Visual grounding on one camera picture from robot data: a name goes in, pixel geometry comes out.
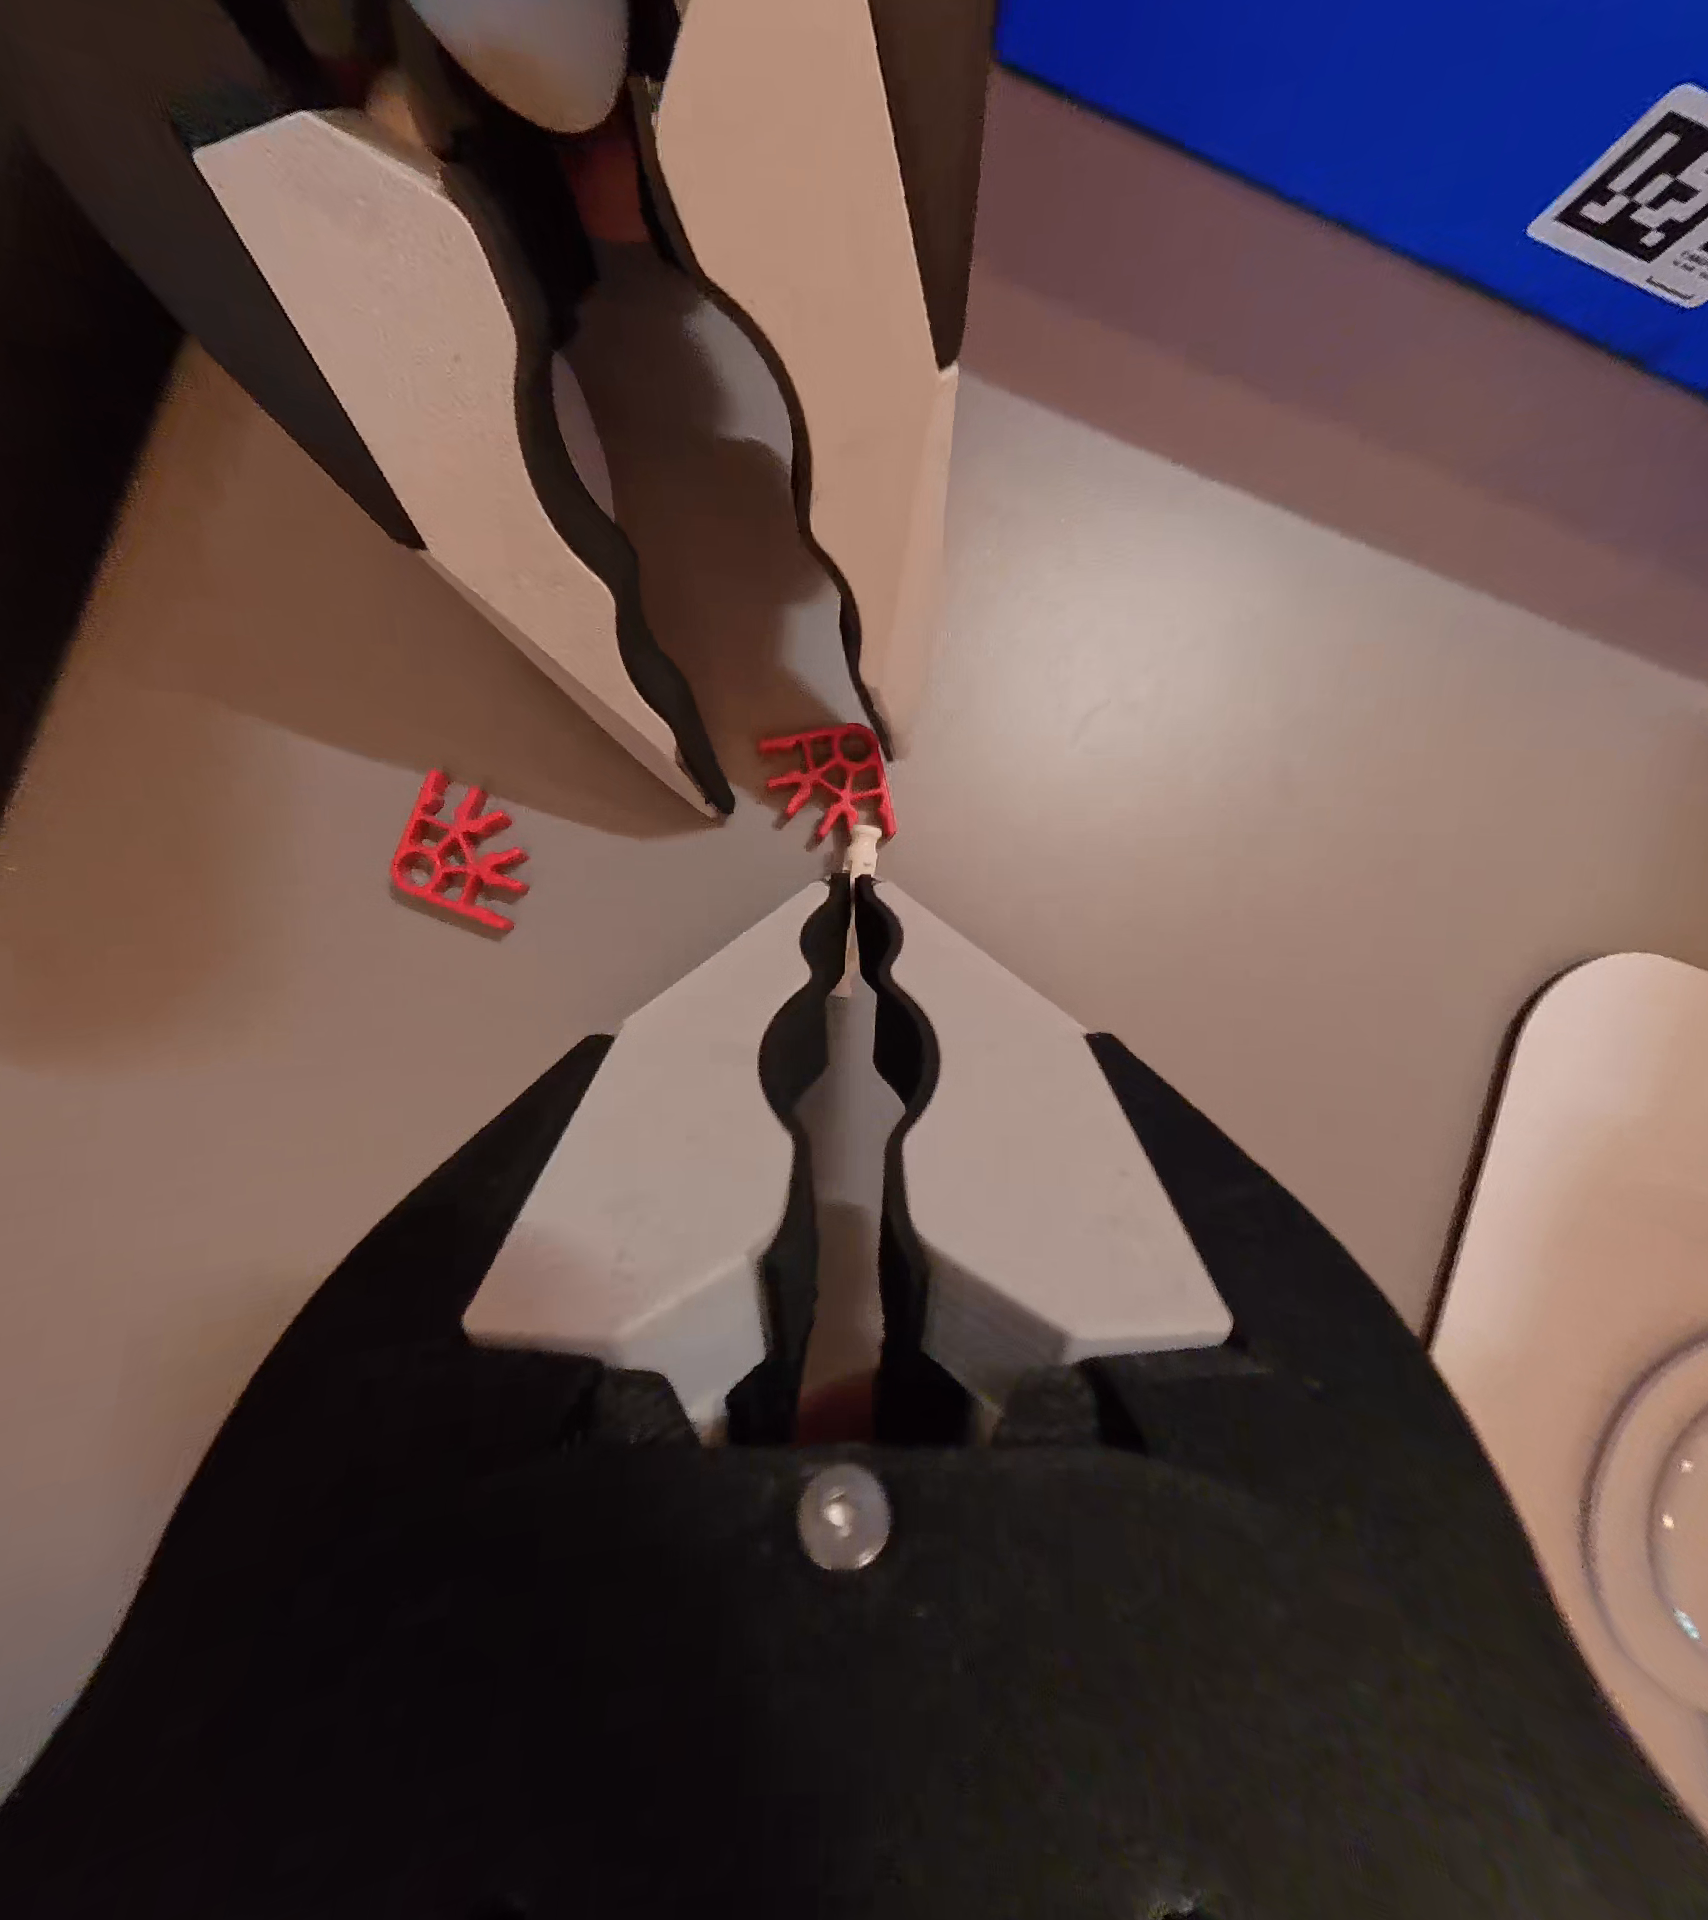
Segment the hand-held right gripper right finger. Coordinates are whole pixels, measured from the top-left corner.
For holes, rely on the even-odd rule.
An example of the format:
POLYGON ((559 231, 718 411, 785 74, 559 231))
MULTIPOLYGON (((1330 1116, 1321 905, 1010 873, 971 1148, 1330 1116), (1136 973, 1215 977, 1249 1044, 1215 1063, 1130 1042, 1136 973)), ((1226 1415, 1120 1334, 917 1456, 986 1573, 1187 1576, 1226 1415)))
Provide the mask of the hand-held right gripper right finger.
POLYGON ((1035 1372, 1213 1351, 1233 1315, 1090 1030, 897 883, 855 883, 885 1148, 885 1444, 955 1447, 1035 1372))

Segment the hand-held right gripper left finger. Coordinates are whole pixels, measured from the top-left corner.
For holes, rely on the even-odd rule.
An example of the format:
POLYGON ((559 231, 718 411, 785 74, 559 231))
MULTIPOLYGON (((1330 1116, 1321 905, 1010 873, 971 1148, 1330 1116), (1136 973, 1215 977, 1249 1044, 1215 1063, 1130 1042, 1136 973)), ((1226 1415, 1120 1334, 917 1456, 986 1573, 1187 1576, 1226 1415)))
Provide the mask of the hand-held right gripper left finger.
POLYGON ((828 1066, 850 880, 815 880, 632 1013, 466 1309, 492 1347, 669 1380, 794 1440, 821 1237, 799 1105, 828 1066))

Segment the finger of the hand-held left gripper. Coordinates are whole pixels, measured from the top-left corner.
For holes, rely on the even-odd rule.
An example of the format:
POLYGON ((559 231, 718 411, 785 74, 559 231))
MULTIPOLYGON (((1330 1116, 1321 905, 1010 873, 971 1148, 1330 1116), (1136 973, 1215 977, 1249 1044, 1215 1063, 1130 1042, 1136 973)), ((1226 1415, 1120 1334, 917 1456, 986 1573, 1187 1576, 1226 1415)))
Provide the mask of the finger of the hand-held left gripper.
POLYGON ((636 548, 569 441, 586 403, 498 198, 361 110, 284 113, 195 167, 435 572, 670 793, 732 815, 636 548))
POLYGON ((897 753, 938 646, 958 370, 938 367, 871 6, 684 5, 653 161, 697 277, 781 378, 796 514, 897 753))

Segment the white plastic rod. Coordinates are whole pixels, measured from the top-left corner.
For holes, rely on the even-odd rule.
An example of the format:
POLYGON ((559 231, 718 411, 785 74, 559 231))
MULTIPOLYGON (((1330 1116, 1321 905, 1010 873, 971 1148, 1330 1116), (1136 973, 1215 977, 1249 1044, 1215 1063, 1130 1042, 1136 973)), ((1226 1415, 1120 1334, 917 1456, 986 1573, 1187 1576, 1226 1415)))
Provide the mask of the white plastic rod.
POLYGON ((885 830, 875 824, 857 824, 846 830, 840 867, 831 885, 846 897, 843 973, 831 991, 832 1001, 850 1001, 862 978, 860 887, 879 877, 885 830))

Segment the red fan connector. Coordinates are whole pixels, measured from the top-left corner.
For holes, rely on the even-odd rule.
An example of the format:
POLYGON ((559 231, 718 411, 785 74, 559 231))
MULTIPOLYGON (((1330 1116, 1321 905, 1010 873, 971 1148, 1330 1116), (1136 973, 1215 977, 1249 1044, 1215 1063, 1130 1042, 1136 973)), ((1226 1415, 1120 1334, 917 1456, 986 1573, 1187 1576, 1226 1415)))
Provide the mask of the red fan connector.
POLYGON ((877 829, 883 841, 897 836, 889 759, 871 727, 832 725, 765 735, 756 740, 756 753, 779 760, 767 793, 786 796, 783 818, 811 812, 817 845, 836 832, 855 836, 860 829, 877 829))
POLYGON ((435 769, 423 776, 389 859, 389 887, 407 907, 502 940, 528 894, 527 860, 506 806, 481 784, 459 787, 435 769))

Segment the blue plastic bin white tag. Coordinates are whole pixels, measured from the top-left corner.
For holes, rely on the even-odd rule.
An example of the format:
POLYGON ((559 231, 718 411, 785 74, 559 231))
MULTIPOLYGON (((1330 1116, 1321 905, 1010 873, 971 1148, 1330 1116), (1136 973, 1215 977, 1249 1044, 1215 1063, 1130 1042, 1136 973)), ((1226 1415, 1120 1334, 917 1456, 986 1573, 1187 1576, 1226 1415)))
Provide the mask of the blue plastic bin white tag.
POLYGON ((1708 401, 1708 3, 1016 3, 996 55, 1708 401))

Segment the white document stand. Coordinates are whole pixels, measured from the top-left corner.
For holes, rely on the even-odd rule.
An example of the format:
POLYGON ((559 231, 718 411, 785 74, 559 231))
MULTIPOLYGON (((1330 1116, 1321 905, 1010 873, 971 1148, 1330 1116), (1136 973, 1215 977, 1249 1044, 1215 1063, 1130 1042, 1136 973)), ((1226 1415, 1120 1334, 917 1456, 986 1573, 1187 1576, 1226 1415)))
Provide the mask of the white document stand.
POLYGON ((1531 1007, 1433 1358, 1590 1671, 1708 1835, 1708 973, 1623 952, 1531 1007))

